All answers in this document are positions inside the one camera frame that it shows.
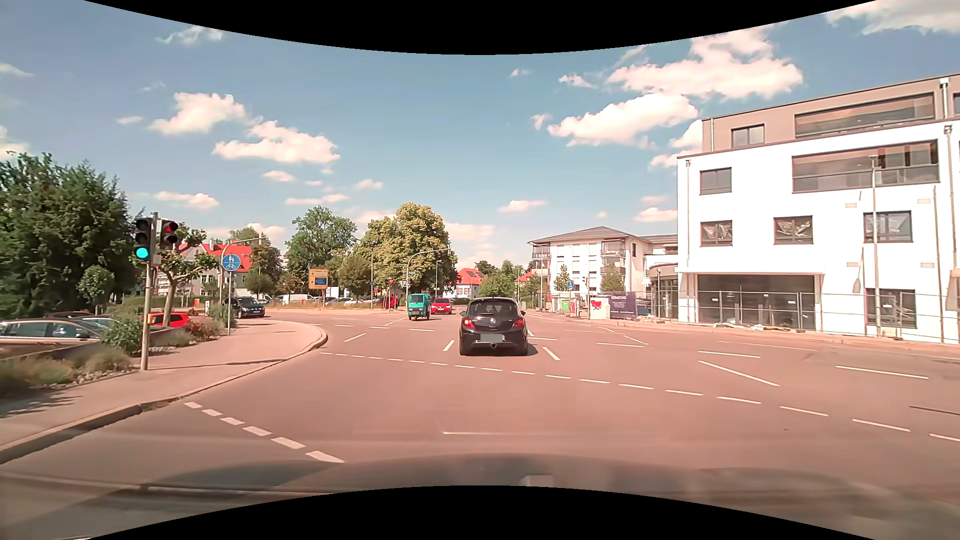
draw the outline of apartment building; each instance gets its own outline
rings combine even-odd
[[[703,120],[679,318],[957,343],[958,104],[950,75]]]

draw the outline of asphalt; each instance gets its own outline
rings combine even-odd
[[[960,503],[960,352],[883,353],[530,314],[530,355],[460,356],[456,315],[271,315],[319,324],[329,340],[0,466],[0,475],[87,484],[0,483],[5,538],[102,534],[243,503],[118,503],[116,485],[94,481],[297,491],[331,464],[435,454],[765,467]]]

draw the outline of dark sedan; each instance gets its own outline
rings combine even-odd
[[[512,298],[478,298],[461,311],[460,354],[506,349],[527,355],[526,311]]]

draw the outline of cloud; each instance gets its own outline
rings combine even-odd
[[[166,203],[175,203],[178,206],[189,207],[198,210],[209,210],[220,206],[220,201],[210,197],[206,193],[174,193],[172,191],[160,191],[154,194],[154,199]]]
[[[14,77],[33,77],[33,73],[28,73],[19,67],[0,61],[0,75],[13,75]]]
[[[323,204],[329,204],[329,203],[339,203],[341,201],[345,201],[346,199],[348,199],[347,195],[344,195],[342,193],[334,193],[332,195],[324,195],[323,197],[310,198],[310,199],[297,199],[294,197],[290,197],[286,201],[284,201],[283,204],[289,205],[289,206],[323,205]]]
[[[120,124],[121,126],[129,126],[143,120],[143,116],[123,116],[121,118],[117,118],[116,120],[117,124]]]
[[[540,128],[543,127],[543,122],[546,122],[547,120],[550,119],[550,115],[546,113],[534,114],[533,116],[530,117],[530,119],[534,121],[534,129],[539,131]]]
[[[662,92],[722,100],[756,95],[770,99],[804,81],[790,60],[774,58],[767,34],[775,25],[691,40],[689,58],[663,67],[620,67],[607,83],[638,92]]]
[[[270,171],[263,173],[263,177],[276,180],[277,182],[293,182],[297,179],[294,175],[284,171]]]
[[[11,160],[16,154],[23,154],[30,150],[30,145],[25,142],[8,140],[7,132],[7,128],[0,126],[0,161]]]
[[[177,45],[191,46],[196,45],[197,43],[205,41],[220,41],[224,38],[224,33],[220,30],[215,30],[213,28],[206,28],[203,26],[191,26],[180,30],[179,32],[174,32],[167,37],[157,37],[156,40],[164,45],[169,45],[171,43],[176,43]]]
[[[259,138],[258,142],[218,142],[213,154],[225,160],[241,158],[261,158],[280,163],[320,163],[329,164],[340,158],[333,150],[336,144],[323,135],[309,135],[294,128],[283,128],[275,120],[255,124],[247,133]]]
[[[586,79],[580,75],[563,75],[560,78],[561,83],[567,83],[570,86],[579,86],[581,88],[596,88],[597,86],[589,83]]]
[[[653,223],[655,221],[673,221],[677,219],[676,210],[661,210],[657,207],[650,207],[634,216],[634,221],[642,223]]]
[[[383,187],[382,182],[374,182],[373,179],[367,178],[366,180],[361,180],[355,186],[356,189],[380,189]]]
[[[154,120],[150,129],[164,135],[205,134],[214,124],[231,120],[244,120],[247,111],[233,96],[226,94],[191,94],[177,92],[177,114],[169,119]]]
[[[513,201],[511,201],[510,204],[507,205],[506,207],[500,207],[499,210],[500,210],[501,212],[504,212],[504,213],[524,212],[524,211],[527,211],[528,209],[531,209],[531,208],[534,208],[534,207],[542,207],[544,204],[545,204],[544,201],[517,201],[517,200],[513,200]]]
[[[837,25],[841,19],[861,20],[863,35],[889,30],[960,32],[960,5],[952,0],[875,0],[824,13],[827,22]]]
[[[493,225],[446,224],[446,233],[450,235],[450,240],[454,242],[483,242],[490,239],[495,230],[496,227]]]
[[[617,143],[647,147],[649,139],[637,140],[637,135],[657,126],[676,126],[698,114],[697,108],[681,95],[651,93],[607,105],[596,114],[568,116],[559,125],[547,126],[547,132],[570,137],[567,146]]]

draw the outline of car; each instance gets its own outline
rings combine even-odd
[[[460,354],[507,349],[527,356],[526,311],[513,298],[488,297],[472,300],[460,312]]]
[[[452,315],[453,304],[450,303],[449,298],[434,299],[433,304],[430,305],[430,312],[434,315]]]

